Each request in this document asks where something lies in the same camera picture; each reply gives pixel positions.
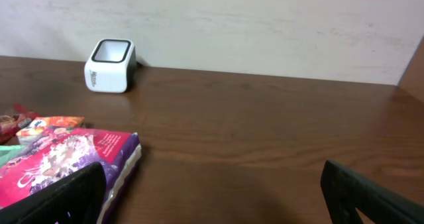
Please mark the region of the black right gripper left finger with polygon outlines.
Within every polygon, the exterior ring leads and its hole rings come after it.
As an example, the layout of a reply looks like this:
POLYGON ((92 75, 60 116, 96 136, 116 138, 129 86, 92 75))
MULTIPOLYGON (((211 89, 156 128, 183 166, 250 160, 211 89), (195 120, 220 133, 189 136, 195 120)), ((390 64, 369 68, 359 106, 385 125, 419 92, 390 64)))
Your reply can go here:
POLYGON ((98 162, 1 210, 1 224, 96 223, 106 189, 98 162))

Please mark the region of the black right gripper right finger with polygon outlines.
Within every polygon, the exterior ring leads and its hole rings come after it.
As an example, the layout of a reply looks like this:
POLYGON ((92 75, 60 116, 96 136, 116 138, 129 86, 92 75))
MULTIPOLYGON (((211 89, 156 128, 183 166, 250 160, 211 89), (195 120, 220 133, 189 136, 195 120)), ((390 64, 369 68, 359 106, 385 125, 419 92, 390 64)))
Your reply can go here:
POLYGON ((359 212, 375 223, 423 223, 422 205, 332 160, 325 162, 321 190, 333 223, 362 223, 359 212))

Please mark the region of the purple red snack packet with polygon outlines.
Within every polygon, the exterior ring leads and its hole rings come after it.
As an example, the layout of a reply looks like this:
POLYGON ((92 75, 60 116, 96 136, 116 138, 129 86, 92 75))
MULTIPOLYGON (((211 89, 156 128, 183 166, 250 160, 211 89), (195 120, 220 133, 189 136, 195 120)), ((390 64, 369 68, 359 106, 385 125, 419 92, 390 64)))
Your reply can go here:
POLYGON ((106 189, 97 221, 106 223, 141 156, 137 133, 49 127, 2 165, 1 207, 99 162, 105 173, 106 189))

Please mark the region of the small orange snack packet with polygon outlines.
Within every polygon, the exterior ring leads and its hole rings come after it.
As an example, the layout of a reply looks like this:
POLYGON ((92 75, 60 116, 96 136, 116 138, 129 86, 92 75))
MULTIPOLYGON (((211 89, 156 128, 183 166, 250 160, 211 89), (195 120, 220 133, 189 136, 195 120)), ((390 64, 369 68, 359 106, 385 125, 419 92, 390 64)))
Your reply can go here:
POLYGON ((25 128, 16 133, 20 145, 29 145, 46 128, 55 127, 80 127, 85 121, 84 117, 53 116, 36 117, 25 128))

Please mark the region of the teal snack packet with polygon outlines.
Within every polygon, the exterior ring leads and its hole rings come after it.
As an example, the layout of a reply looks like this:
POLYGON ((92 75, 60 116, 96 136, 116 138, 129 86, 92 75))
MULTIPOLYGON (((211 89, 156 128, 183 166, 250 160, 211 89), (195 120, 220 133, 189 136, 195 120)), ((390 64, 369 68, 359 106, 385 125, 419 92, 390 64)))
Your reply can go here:
POLYGON ((0 166, 3 167, 6 164, 12 166, 19 164, 22 158, 19 156, 21 151, 26 148, 25 145, 5 145, 1 146, 1 160, 0 166))

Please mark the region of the orange Top chocolate bar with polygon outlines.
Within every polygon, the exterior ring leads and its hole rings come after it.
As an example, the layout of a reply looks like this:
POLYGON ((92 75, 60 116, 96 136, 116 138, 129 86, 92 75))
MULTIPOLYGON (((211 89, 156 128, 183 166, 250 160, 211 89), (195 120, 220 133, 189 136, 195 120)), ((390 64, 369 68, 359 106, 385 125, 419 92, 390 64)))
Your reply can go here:
POLYGON ((1 114, 1 145, 11 140, 18 131, 27 127, 39 116, 21 104, 14 104, 12 108, 1 114))

